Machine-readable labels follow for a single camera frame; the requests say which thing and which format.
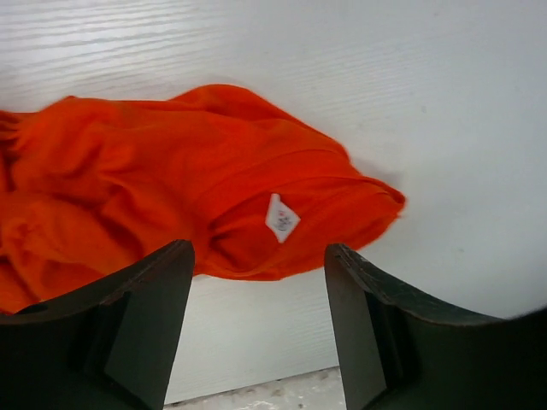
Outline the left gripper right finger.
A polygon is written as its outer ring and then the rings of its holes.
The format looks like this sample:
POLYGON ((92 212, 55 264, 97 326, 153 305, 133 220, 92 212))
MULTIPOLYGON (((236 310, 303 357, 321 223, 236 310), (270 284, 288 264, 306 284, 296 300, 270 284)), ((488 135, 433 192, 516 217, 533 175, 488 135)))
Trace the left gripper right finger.
POLYGON ((349 409, 543 409, 546 312, 476 313, 331 245, 325 276, 349 409))

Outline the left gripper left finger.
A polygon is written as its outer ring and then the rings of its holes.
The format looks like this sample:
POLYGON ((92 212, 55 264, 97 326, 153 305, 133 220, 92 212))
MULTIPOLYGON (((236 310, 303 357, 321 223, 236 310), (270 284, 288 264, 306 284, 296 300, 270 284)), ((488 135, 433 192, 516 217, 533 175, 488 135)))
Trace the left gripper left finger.
POLYGON ((194 249, 175 241, 66 295, 1 318, 4 409, 160 409, 194 249))

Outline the orange t shirt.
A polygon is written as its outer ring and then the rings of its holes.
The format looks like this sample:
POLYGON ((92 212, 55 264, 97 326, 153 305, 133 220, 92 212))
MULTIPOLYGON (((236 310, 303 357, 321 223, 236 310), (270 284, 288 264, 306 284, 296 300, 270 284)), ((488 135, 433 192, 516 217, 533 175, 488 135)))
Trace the orange t shirt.
POLYGON ((257 94, 65 97, 1 114, 1 310, 17 313, 189 241, 195 274, 276 281, 361 249, 404 195, 257 94))

